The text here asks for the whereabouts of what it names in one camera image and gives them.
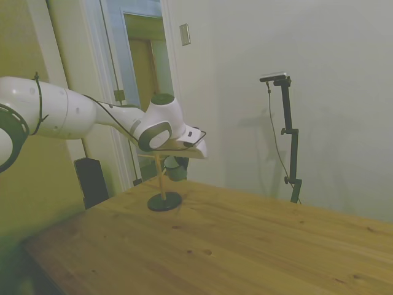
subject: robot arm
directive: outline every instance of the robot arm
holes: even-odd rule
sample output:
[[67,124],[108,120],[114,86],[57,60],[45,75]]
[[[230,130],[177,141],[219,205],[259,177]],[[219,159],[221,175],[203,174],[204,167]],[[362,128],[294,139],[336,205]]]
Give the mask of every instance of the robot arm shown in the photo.
[[[0,173],[19,155],[28,135],[37,132],[66,140],[85,136],[94,124],[108,125],[127,136],[143,151],[176,157],[207,157],[204,132],[186,125],[177,99],[152,98],[146,113],[134,106],[99,103],[88,96],[45,82],[0,78]],[[44,119],[40,119],[40,109]]]

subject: doorway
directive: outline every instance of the doorway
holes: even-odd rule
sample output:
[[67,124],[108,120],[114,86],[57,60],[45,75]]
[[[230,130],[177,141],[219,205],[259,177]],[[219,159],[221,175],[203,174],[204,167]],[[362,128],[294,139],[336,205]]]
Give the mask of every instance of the doorway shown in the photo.
[[[124,13],[128,44],[133,64],[141,109],[147,111],[155,94],[173,95],[171,70],[161,17]],[[142,180],[157,175],[149,153],[138,150]]]

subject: door hinge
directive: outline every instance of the door hinge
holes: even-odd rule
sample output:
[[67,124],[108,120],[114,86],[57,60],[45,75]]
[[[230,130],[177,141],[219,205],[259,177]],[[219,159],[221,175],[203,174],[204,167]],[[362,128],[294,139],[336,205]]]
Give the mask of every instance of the door hinge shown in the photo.
[[115,93],[115,101],[125,101],[124,90],[114,90]]

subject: wooden tabletop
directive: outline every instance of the wooden tabletop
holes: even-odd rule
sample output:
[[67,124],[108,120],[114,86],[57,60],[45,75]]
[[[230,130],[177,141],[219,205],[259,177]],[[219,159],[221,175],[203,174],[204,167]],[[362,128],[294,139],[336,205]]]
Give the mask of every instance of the wooden tabletop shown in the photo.
[[41,233],[26,249],[68,295],[393,294],[393,225],[184,181],[154,181]]

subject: wall outlet plate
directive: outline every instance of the wall outlet plate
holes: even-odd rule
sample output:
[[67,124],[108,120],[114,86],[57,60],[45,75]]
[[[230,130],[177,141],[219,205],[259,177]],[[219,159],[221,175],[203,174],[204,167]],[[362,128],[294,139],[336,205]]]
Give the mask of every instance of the wall outlet plate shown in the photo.
[[180,26],[180,36],[182,38],[182,45],[183,46],[191,44],[190,31],[189,31],[189,24],[188,23],[185,23],[184,25]]

